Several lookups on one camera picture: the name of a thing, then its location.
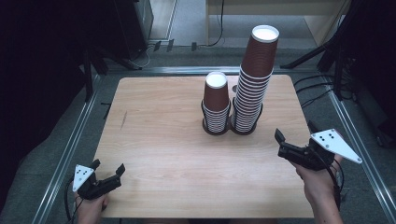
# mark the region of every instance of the gray floor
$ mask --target gray floor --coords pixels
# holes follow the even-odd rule
[[[177,29],[172,30],[172,36],[176,36]],[[306,32],[296,34],[296,36],[306,36]],[[177,40],[185,40],[189,46],[191,41],[200,41],[198,37],[187,36],[185,38],[178,37]],[[225,43],[232,43],[229,37],[225,37]],[[293,81],[303,77],[312,77],[319,75],[315,72],[315,65],[320,55],[312,60],[302,64],[294,70],[279,69],[279,65],[291,62],[307,53],[313,46],[297,41],[291,43],[287,48],[279,48],[276,54],[276,74],[288,74]],[[111,103],[118,82],[123,77],[136,76],[204,76],[203,72],[192,72],[192,66],[213,66],[219,68],[221,66],[238,66],[245,53],[244,47],[238,48],[236,45],[216,48],[200,47],[196,51],[191,51],[190,47],[174,47],[172,51],[167,52],[166,47],[160,48],[153,52],[148,50],[148,55],[143,55],[134,61],[138,64],[149,64],[142,71],[127,71],[125,68],[116,63],[109,62],[110,71],[107,76],[100,76],[95,86],[96,94],[92,101],[91,114],[87,117],[87,122],[83,125],[83,129],[79,140],[74,143],[74,151],[71,160],[66,163],[65,177],[61,177],[62,185],[54,190],[53,202],[49,205],[47,214],[43,215],[43,219],[35,219],[37,210],[39,210],[49,183],[53,178],[53,174],[58,167],[59,161],[65,150],[71,146],[69,142],[81,110],[87,108],[84,104],[84,90],[76,97],[73,104],[69,106],[67,111],[61,117],[57,126],[53,130],[51,136],[40,146],[32,150],[32,152],[21,163],[21,167],[16,174],[15,181],[8,193],[7,204],[0,216],[0,223],[30,223],[35,219],[35,223],[65,223],[66,216],[63,205],[64,182],[73,174],[76,164],[89,164],[94,159],[94,153],[99,143],[100,136],[105,125],[104,119],[108,105],[102,103]],[[184,71],[181,68],[177,70],[175,66],[187,66]],[[320,82],[320,78],[312,78],[296,86],[296,90],[304,86],[309,86]],[[325,92],[325,87],[318,87],[308,91],[302,91],[298,94],[301,103],[319,96]],[[316,100],[312,105],[304,108],[304,115],[307,120],[313,120],[321,129],[335,128],[352,144],[352,139],[348,136],[345,125],[340,120],[337,110],[332,104],[330,95],[325,95]],[[394,158],[396,157],[395,148],[379,147],[375,140],[375,134],[368,121],[355,102],[344,101],[343,105],[347,108],[348,115],[352,118],[359,136],[364,143],[370,158],[366,158],[373,162],[378,171],[379,176],[383,179],[385,186],[394,194],[396,188],[396,178],[392,173],[394,170]],[[346,185],[343,193],[346,195],[345,201],[342,203],[341,214],[345,223],[389,223],[386,213],[384,213],[384,205],[378,199],[378,191],[373,189],[373,183],[368,177],[367,171],[361,165],[357,165],[350,161],[343,162],[346,173]],[[138,223],[140,219],[124,219],[122,223]],[[119,223],[117,219],[106,218],[103,223]],[[281,219],[280,223],[313,223],[312,219]]]
[[[168,37],[174,39],[174,45],[190,46],[192,42],[205,45],[205,1],[178,0],[174,13]],[[220,19],[220,15],[209,17],[209,44],[219,39]],[[224,15],[222,39],[217,46],[245,48],[252,28],[262,24],[272,25],[281,33],[278,42],[280,49],[312,49],[317,46],[306,26],[304,16],[264,15]]]

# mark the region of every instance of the finger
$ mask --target finger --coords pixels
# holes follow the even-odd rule
[[[291,165],[293,165],[295,168],[297,168],[297,166],[300,166],[299,164],[297,164],[297,163],[294,163],[294,162],[292,162],[292,161],[289,161],[290,163],[291,163]]]
[[[300,172],[297,169],[296,169],[296,173],[301,179],[303,179],[303,176],[300,174]]]
[[[103,199],[103,205],[107,206],[110,199],[108,198],[108,194],[105,194],[105,198]]]
[[[341,161],[343,160],[343,157],[340,156],[340,155],[338,155],[338,154],[335,154],[335,155],[334,155],[334,159],[337,160],[338,163],[341,163]]]

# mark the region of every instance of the white triangular plate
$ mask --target white triangular plate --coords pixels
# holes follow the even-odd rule
[[[361,158],[353,151],[353,149],[344,141],[343,137],[335,130],[330,129],[319,133],[312,133],[311,138],[314,139],[324,149],[338,154],[345,159],[361,164]]]
[[[94,170],[90,167],[77,165],[75,170],[75,178],[73,182],[73,192],[76,192],[84,182],[93,174]]]

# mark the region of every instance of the floor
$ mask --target floor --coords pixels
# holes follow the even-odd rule
[[[175,46],[206,44],[205,1],[151,0],[154,22],[150,40],[174,40]],[[209,44],[220,36],[221,16],[209,17]],[[244,48],[251,30],[257,25],[272,25],[279,32],[278,47],[281,49],[312,49],[317,46],[305,23],[304,16],[253,16],[224,15],[223,33],[217,47]]]

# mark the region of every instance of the wire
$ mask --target wire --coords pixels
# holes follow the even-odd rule
[[[68,201],[67,201],[67,191],[69,190],[69,186],[70,186],[70,184],[72,183],[73,180],[74,180],[74,177],[71,177],[71,178],[67,181],[66,186],[65,186],[65,188],[64,188],[64,209],[66,210],[66,215],[67,215],[67,220],[68,220],[68,222],[69,222],[72,218],[70,217],[69,203],[68,203]]]
[[[148,61],[147,61],[145,64],[139,65],[139,64],[137,64],[137,63],[134,63],[132,60],[129,60],[128,63],[130,63],[130,64],[132,64],[132,65],[134,65],[134,66],[136,66],[136,67],[140,67],[140,68],[146,67],[146,66],[149,65],[149,63],[150,63],[150,57],[149,57],[149,54],[148,54],[148,50],[151,49],[151,48],[153,48],[153,47],[154,47],[154,45],[149,46],[148,48],[146,48],[146,49],[144,50],[145,53],[146,53],[146,55],[147,55],[147,58],[148,58]]]
[[[304,78],[301,78],[300,80],[294,82],[293,86],[295,87],[298,83],[300,83],[300,82],[302,82],[302,81],[305,81],[305,80],[308,80],[308,79],[311,79],[311,78],[316,78],[316,77],[334,77],[334,76],[330,76],[330,75],[318,75],[318,76],[312,76],[312,77],[304,77]]]
[[[299,93],[301,91],[305,91],[305,90],[308,90],[308,89],[311,89],[311,88],[315,88],[315,87],[318,87],[318,86],[326,86],[326,85],[333,85],[333,82],[322,82],[322,83],[319,83],[319,84],[314,84],[314,85],[311,85],[311,86],[303,87],[303,88],[297,90],[296,93]]]
[[[134,56],[134,58],[131,59],[131,61],[134,61],[134,60],[138,59],[138,58],[142,55],[142,53],[143,53],[144,51],[146,51],[147,49],[150,49],[150,48],[152,48],[152,47],[154,47],[154,46],[155,46],[154,44],[148,44],[148,46],[147,46],[145,49],[139,50],[139,51],[137,52],[136,56]]]
[[[334,183],[335,186],[338,186],[337,184],[337,179],[335,178],[334,174],[332,173],[332,170],[330,169],[330,166],[328,166],[326,164],[326,161],[323,160],[323,158],[321,158],[321,156],[313,149],[310,148],[312,153],[314,153],[314,155],[323,163],[325,169],[327,170],[327,172],[329,173],[330,177],[332,178],[332,182]]]
[[[328,92],[330,92],[330,91],[332,91],[332,89],[323,92],[321,95],[317,96],[316,98],[313,98],[313,99],[310,99],[310,100],[305,101],[304,103],[301,104],[301,108],[305,108],[305,107],[311,105],[311,104],[314,103],[316,100],[322,98],[323,96],[326,95],[326,93],[328,93]]]
[[[222,35],[223,35],[223,15],[224,15],[224,0],[221,1],[220,36],[219,36],[219,39],[213,44],[210,44],[210,45],[199,45],[199,46],[201,46],[201,47],[213,47],[213,46],[215,46],[215,45],[217,45],[219,43],[219,41],[221,40]]]
[[[73,212],[72,218],[71,218],[70,220],[68,220],[66,223],[71,222],[71,223],[73,224],[74,219],[75,219],[75,217],[76,217],[76,212],[77,212],[77,210],[79,209],[79,207],[82,205],[82,203],[84,202],[84,199],[83,199],[83,198],[81,198],[81,197],[79,197],[79,196],[77,196],[77,198],[80,198],[81,201],[79,202],[79,204],[77,205],[75,211]]]

